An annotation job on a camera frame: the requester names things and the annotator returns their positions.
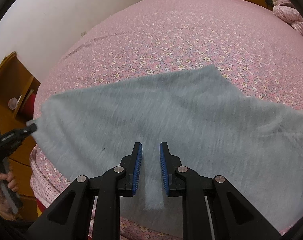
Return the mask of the grey fleece pants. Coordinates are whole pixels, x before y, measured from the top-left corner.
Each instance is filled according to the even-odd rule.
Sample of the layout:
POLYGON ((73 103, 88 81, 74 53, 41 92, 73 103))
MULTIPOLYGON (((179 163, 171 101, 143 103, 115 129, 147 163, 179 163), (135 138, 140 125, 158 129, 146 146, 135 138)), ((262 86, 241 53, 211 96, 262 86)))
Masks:
POLYGON ((182 236, 182 203, 165 195, 160 143, 198 174, 223 175, 278 230, 303 216, 303 111, 245 96, 214 66, 51 96, 33 133, 68 180, 96 177, 143 147, 137 194, 121 215, 182 236))

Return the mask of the red container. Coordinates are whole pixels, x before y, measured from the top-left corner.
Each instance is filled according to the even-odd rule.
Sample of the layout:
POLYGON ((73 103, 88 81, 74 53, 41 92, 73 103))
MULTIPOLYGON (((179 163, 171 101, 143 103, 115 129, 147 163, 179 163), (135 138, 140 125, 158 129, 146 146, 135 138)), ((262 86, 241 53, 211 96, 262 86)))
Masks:
POLYGON ((26 117, 33 117, 34 114, 34 103, 36 95, 34 92, 30 92, 27 97, 24 99, 22 106, 19 110, 19 113, 26 117))

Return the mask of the small plastic cup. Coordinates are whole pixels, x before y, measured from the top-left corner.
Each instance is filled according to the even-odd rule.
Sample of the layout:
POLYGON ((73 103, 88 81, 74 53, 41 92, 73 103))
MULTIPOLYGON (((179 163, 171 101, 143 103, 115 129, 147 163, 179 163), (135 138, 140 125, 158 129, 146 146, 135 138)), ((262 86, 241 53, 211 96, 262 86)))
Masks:
POLYGON ((18 100, 17 98, 11 98, 9 101, 8 101, 8 107, 10 110, 15 110, 16 107, 18 105, 18 100))

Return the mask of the wooden nightstand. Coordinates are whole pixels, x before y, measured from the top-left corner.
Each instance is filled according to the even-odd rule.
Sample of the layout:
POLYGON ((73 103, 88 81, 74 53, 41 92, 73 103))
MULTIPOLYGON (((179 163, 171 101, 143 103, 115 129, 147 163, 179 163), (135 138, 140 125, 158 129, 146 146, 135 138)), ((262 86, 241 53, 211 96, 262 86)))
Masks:
MULTIPOLYGON (((19 113, 24 99, 30 92, 37 94, 40 81, 19 61, 17 54, 12 52, 0 64, 0 132, 6 133, 15 128, 23 128, 31 117, 19 113), (18 105, 10 110, 8 101, 17 98, 18 105)), ((9 157, 9 164, 13 169, 19 186, 19 194, 23 203, 20 215, 28 222, 38 217, 37 202, 30 186, 32 168, 29 156, 36 142, 28 137, 22 145, 9 157)))

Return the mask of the pink floral bed sheet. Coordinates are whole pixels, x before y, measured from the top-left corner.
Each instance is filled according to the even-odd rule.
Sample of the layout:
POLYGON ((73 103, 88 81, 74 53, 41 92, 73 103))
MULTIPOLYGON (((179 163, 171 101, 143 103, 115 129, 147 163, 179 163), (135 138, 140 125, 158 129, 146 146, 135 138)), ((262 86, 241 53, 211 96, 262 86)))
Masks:
POLYGON ((242 0, 144 0, 96 25, 41 83, 51 95, 213 64, 247 96, 303 110, 303 37, 242 0))

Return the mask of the pink quilted comforter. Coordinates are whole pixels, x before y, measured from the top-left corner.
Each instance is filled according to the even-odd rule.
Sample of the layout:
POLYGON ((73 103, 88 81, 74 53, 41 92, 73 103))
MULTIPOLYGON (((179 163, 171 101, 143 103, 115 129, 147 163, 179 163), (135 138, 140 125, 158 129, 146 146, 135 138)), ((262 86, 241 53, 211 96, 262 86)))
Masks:
POLYGON ((303 36, 303 17, 290 0, 272 0, 273 14, 303 36))

